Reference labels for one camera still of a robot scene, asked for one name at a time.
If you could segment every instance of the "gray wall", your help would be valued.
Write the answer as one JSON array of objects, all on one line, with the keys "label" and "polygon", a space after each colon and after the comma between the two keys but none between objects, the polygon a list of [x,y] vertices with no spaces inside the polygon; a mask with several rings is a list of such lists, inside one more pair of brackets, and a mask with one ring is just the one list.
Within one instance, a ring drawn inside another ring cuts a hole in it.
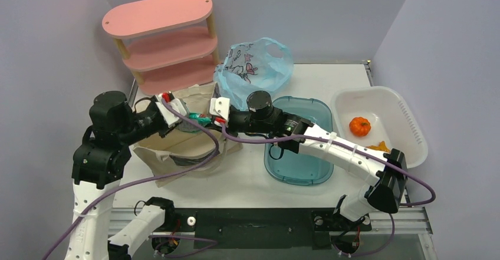
[{"label": "gray wall", "polygon": [[40,259],[69,226],[88,109],[99,92],[130,88],[100,27],[109,9],[106,0],[0,0],[2,259]]},{"label": "gray wall", "polygon": [[412,171],[437,191],[427,211],[439,259],[500,259],[499,6],[406,0],[373,60],[376,83],[405,97],[429,143]]},{"label": "gray wall", "polygon": [[[109,0],[111,6],[138,0]],[[213,0],[219,48],[271,37],[295,62],[373,58],[404,0]]]}]

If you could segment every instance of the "white plastic bin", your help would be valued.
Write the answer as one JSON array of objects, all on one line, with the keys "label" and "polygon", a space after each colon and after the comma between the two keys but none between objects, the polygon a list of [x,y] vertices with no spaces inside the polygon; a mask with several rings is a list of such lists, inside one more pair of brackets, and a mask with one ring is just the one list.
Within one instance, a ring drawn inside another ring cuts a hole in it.
[{"label": "white plastic bin", "polygon": [[[361,146],[386,142],[406,157],[408,168],[416,167],[427,158],[427,142],[404,99],[394,90],[376,86],[346,89],[334,95],[331,110],[338,135]],[[355,117],[364,117],[371,124],[365,137],[357,137],[349,130]]]}]

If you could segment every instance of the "pink shelf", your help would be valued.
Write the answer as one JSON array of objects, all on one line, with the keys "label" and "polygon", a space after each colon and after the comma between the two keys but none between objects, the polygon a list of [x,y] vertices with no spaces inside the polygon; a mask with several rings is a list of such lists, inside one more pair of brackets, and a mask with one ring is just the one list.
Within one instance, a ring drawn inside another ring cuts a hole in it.
[{"label": "pink shelf", "polygon": [[210,38],[206,27],[189,27],[132,42],[123,62],[131,70],[149,71],[205,57],[216,47],[217,38]]},{"label": "pink shelf", "polygon": [[142,0],[119,5],[103,18],[113,38],[129,39],[187,26],[212,13],[212,0]]},{"label": "pink shelf", "polygon": [[194,84],[211,82],[214,71],[211,56],[199,58],[145,72],[142,74],[144,84],[139,85],[139,88],[147,95],[180,90]]}]

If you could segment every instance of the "white tabletop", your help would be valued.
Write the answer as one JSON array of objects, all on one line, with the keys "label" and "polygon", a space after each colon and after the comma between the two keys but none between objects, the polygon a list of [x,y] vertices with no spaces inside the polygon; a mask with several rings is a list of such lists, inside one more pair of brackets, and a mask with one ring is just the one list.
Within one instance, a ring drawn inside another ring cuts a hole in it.
[{"label": "white tabletop", "polygon": [[[297,64],[278,97],[316,98],[331,106],[337,91],[369,86],[362,64]],[[136,99],[142,97],[138,91]],[[121,184],[150,176],[150,169],[132,152]],[[133,208],[138,200],[157,196],[173,200],[176,208],[326,208],[335,207],[340,196],[356,193],[362,184],[338,167],[320,185],[279,182],[265,169],[264,145],[245,144],[207,178],[184,176],[161,188],[154,182],[133,186],[116,194],[114,207]]]}]

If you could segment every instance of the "blue plastic lid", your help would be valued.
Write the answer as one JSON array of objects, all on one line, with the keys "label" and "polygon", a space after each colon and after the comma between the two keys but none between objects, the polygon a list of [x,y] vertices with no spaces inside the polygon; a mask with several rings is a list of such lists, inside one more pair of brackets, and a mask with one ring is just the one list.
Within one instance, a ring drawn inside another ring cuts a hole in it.
[{"label": "blue plastic lid", "polygon": [[[326,131],[332,131],[333,119],[331,110],[322,101],[295,97],[280,97],[273,105],[296,114],[319,125]],[[295,154],[285,151],[283,157],[274,160],[269,157],[270,144],[266,144],[264,164],[269,174],[277,180],[291,185],[318,185],[328,180],[333,173],[333,164],[305,154]],[[271,148],[271,155],[279,157],[281,149]]]}]

